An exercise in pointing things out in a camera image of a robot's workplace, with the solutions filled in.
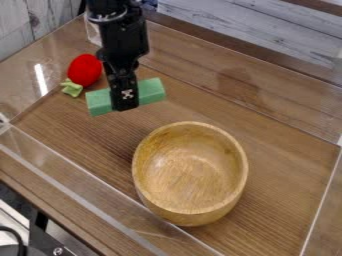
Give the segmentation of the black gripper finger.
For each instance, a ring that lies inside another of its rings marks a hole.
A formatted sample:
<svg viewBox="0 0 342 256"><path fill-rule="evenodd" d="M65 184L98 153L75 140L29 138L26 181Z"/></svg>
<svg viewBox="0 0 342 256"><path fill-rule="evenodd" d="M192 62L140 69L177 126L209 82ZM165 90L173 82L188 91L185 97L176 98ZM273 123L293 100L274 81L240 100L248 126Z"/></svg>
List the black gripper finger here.
<svg viewBox="0 0 342 256"><path fill-rule="evenodd" d="M122 112L140 106L138 80L134 73L109 76L113 109Z"/></svg>

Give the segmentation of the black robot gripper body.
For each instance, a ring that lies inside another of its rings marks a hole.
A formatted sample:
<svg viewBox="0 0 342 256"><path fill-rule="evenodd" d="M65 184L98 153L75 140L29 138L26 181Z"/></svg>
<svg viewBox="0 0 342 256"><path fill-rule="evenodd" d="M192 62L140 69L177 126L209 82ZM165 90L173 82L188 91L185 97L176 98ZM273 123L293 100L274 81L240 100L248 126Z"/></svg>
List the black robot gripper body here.
<svg viewBox="0 0 342 256"><path fill-rule="evenodd" d="M126 9L121 13L97 15L102 49L98 57L117 76L136 72L138 60L150 51L148 24L142 10Z"/></svg>

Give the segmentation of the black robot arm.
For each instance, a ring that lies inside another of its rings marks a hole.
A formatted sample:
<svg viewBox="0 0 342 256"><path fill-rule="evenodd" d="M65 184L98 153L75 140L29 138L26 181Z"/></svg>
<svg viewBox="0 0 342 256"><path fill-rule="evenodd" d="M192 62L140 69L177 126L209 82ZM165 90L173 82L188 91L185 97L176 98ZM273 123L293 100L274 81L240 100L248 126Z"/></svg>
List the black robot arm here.
<svg viewBox="0 0 342 256"><path fill-rule="evenodd" d="M148 22L138 0L86 0L87 20L99 28L111 105L118 111L140 106L136 70L149 54Z"/></svg>

